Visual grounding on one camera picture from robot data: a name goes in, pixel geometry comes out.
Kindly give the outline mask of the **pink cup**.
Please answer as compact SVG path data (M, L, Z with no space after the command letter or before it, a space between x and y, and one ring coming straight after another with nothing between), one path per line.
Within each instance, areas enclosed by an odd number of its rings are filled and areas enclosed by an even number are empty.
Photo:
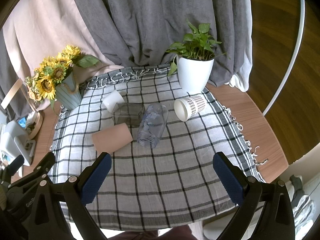
M92 135L93 145L98 154L114 153L133 141L127 124L118 124Z

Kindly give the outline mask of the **white cup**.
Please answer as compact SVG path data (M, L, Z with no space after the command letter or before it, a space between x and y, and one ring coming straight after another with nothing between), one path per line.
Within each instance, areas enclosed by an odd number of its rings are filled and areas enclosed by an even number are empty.
M103 104L110 113L113 113L118 108L117 104L124 102L123 97L117 90L114 90L103 99Z

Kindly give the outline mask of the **houndstooth paper cup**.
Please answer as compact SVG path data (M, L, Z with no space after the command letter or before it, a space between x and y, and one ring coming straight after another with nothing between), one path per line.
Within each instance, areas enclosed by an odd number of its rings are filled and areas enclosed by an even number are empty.
M176 99L174 102L174 111L182 122L186 122L193 115L202 111L205 108L205 105L204 96L196 95L188 98Z

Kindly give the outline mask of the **white patterned cushion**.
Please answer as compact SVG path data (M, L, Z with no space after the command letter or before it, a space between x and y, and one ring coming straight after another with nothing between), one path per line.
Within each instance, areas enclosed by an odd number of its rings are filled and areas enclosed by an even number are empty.
M306 183L302 176L292 175L285 185L295 220L295 239L303 239L319 216L319 174Z

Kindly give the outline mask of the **grey white device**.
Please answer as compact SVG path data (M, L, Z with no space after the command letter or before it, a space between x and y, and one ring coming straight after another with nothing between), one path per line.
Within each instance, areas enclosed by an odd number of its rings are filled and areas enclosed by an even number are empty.
M15 159L19 155L24 158L24 165L33 162L36 141L29 139L29 135L15 120L1 127L1 151Z

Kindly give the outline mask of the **round wooden tray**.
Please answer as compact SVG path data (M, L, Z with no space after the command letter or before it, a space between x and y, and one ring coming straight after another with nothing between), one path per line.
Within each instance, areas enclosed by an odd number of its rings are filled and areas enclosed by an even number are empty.
M25 123L25 130L28 139L32 140L36 137L43 123L43 116L40 112L32 112L28 115Z

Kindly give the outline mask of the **smoky square glass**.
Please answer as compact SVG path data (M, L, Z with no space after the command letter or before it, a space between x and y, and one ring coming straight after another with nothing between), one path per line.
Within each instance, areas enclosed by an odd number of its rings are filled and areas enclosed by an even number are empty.
M115 125L125 123L127 126L138 127L144 113L142 103L117 103L112 118Z

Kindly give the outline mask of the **checkered tablecloth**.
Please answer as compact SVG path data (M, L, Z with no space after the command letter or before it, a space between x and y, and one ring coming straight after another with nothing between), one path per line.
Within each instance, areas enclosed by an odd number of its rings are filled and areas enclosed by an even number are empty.
M104 229L143 231L190 224L234 207L213 169L213 156L222 152L244 174L263 177L257 170L249 142L231 111L209 90L206 106L181 122L174 101L187 97L169 67L126 67L92 77L80 86L82 101L63 109L51 149L56 163L49 172L63 183L91 165L98 153L92 135L112 127L103 99L117 90L126 102L148 106L159 102L169 111L164 133L153 149L136 141L112 153L112 168L87 209Z

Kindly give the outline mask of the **sunflower bouquet blue vase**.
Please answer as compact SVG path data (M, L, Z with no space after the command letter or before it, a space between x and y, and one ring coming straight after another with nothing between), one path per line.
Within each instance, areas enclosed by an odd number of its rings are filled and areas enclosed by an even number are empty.
M29 99L33 102L47 99L51 106L58 101L68 110L75 109L82 97L74 68L88 68L98 62L97 57L83 54L81 48L67 45L55 57L45 57L34 74L25 78Z

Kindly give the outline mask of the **white pot green plant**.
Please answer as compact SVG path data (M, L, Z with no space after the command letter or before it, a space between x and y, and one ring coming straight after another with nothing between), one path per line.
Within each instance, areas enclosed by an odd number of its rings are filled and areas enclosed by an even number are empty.
M209 34L210 23L193 25L186 20L190 33L184 34L182 42L174 42L166 50L174 54L168 75L178 74L180 87L189 94L203 91L217 55L214 48L221 44Z

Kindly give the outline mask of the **grey curtain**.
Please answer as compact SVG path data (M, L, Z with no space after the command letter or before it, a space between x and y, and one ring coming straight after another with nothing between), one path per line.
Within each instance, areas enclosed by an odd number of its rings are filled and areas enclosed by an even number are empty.
M100 19L89 22L98 46L122 67L167 63L167 48L192 24L210 23L221 42L209 81L245 92L252 70L250 0L98 0Z

